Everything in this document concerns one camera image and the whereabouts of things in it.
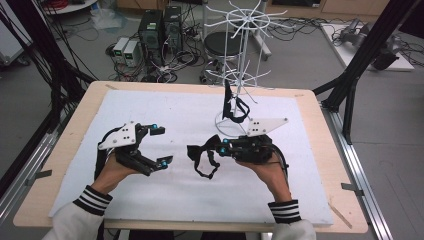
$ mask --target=black and white striped sleeve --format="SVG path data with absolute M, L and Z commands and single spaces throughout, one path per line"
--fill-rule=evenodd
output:
M 87 185 L 74 204 L 91 214 L 103 216 L 110 201 L 112 196 L 103 195 Z
M 298 200 L 281 203 L 268 203 L 276 223 L 291 224 L 302 220 L 299 213 Z

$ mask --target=hand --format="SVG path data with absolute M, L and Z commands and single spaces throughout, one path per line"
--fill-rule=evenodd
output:
M 292 200 L 286 177 L 281 168 L 278 156 L 273 153 L 268 162 L 253 164 L 236 161 L 241 166 L 252 169 L 271 191 L 275 202 L 288 202 Z
M 99 177 L 94 181 L 91 187 L 104 194 L 107 195 L 113 189 L 115 189 L 118 184 L 124 180 L 128 175 L 138 173 L 136 170 L 127 168 L 120 163 L 116 162 L 115 153 L 112 152 L 109 155 L 109 158 L 100 173 Z

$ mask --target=black fabric strap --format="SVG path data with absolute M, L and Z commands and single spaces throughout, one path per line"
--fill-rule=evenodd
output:
M 234 116 L 234 113 L 231 112 L 231 99 L 235 98 L 236 100 L 236 106 L 240 109 L 240 111 L 243 112 L 242 116 L 236 117 Z M 222 119 L 229 118 L 231 121 L 235 123 L 242 123 L 244 119 L 249 115 L 250 108 L 249 106 L 243 102 L 238 97 L 233 97 L 233 92 L 231 91 L 230 83 L 228 80 L 225 80 L 225 98 L 224 98 L 224 109 L 222 111 Z
M 200 176 L 208 178 L 208 179 L 212 179 L 215 172 L 218 171 L 220 164 L 214 160 L 214 153 L 213 153 L 213 150 L 215 150 L 215 145 L 218 143 L 221 143 L 221 139 L 219 138 L 218 135 L 214 135 L 211 138 L 209 138 L 209 140 L 203 146 L 194 146 L 194 145 L 187 146 L 187 155 L 192 161 L 194 161 L 194 170 Z M 202 153 L 204 151 L 207 151 L 209 163 L 211 164 L 211 166 L 214 167 L 214 169 L 212 170 L 210 174 L 204 174 L 198 169 L 200 164 L 200 157 L 202 156 Z
M 105 136 L 103 137 L 102 141 L 99 142 L 97 144 L 97 160 L 96 160 L 96 169 L 94 170 L 94 180 L 97 179 L 97 177 L 100 175 L 100 173 L 102 172 L 105 164 L 106 164 L 106 160 L 107 160 L 107 151 L 105 150 L 99 150 L 99 145 L 102 144 L 106 138 L 113 132 L 118 131 L 119 129 L 121 129 L 122 127 L 117 127 L 114 128 L 112 130 L 110 130 L 109 132 L 107 132 L 105 134 Z M 100 224 L 99 229 L 97 230 L 97 240 L 103 240 L 103 232 L 104 232 L 104 220 L 102 221 L 102 224 Z

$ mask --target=electronic device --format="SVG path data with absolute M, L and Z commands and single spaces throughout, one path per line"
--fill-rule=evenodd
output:
M 150 176 L 153 172 L 167 169 L 172 162 L 172 155 L 153 161 L 143 156 L 138 150 L 141 141 L 148 133 L 150 133 L 150 136 L 161 135 L 165 133 L 165 128 L 158 127 L 156 124 L 141 125 L 131 121 L 122 127 L 114 128 L 107 132 L 97 146 L 95 178 L 100 175 L 108 158 L 108 152 L 111 152 L 112 149 L 115 151 L 118 163 L 146 176 Z
M 349 26 L 340 32 L 340 41 L 342 43 L 350 42 L 356 48 L 359 48 L 362 45 L 373 28 L 374 23 L 365 24 L 359 32 L 356 33 L 359 22 L 359 18 L 355 18 Z M 371 66 L 377 70 L 384 70 L 390 67 L 392 63 L 399 59 L 396 54 L 400 52 L 401 49 L 402 42 L 400 37 L 391 35 L 389 39 L 387 39 L 386 43 L 380 47 L 380 52 L 371 62 Z
M 166 7 L 163 21 L 168 49 L 171 49 L 173 54 L 183 51 L 181 7 Z
M 162 50 L 164 44 L 164 24 L 161 10 L 147 9 L 138 28 L 143 57 L 149 68 L 164 65 Z
M 127 67 L 137 67 L 141 60 L 140 47 L 138 40 L 128 41 L 127 47 L 124 50 L 124 58 Z
M 319 7 L 321 0 L 272 0 L 274 5 Z
M 130 39 L 127 37 L 121 37 L 118 43 L 116 43 L 115 47 L 113 47 L 113 58 L 116 63 L 125 64 L 125 58 L 123 53 L 129 40 Z
M 211 166 L 214 167 L 210 174 L 205 174 L 198 169 L 203 152 L 207 152 L 208 160 Z M 239 136 L 237 139 L 224 138 L 222 141 L 218 134 L 209 138 L 203 146 L 187 145 L 187 156 L 194 161 L 194 170 L 205 178 L 212 179 L 213 175 L 220 163 L 214 159 L 214 152 L 221 157 L 231 157 L 239 162 L 253 164 L 267 164 L 275 153 L 280 160 L 280 166 L 285 174 L 286 180 L 288 177 L 288 167 L 281 150 L 272 143 L 272 139 L 267 135 L 258 135 L 254 137 Z

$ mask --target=table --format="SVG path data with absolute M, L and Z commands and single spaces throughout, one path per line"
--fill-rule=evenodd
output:
M 85 132 L 102 103 L 104 95 L 107 91 L 118 89 L 204 94 L 222 93 L 223 91 L 222 88 L 210 88 L 201 85 L 101 81 L 92 83 L 43 167 L 43 170 L 52 169 L 52 176 L 36 180 L 14 218 L 16 226 L 50 227 L 52 225 L 48 212 L 59 192 L 66 169 L 78 150 Z M 256 89 L 253 95 L 290 97 L 297 101 L 334 219 L 334 225 L 316 227 L 316 230 L 318 232 L 345 233 L 363 233 L 367 231 L 368 226 L 354 192 L 341 188 L 341 183 L 350 183 L 350 181 L 312 91 Z M 272 231 L 272 226 L 273 224 L 134 220 L 106 220 L 105 222 L 106 228 L 199 231 L 270 232 Z

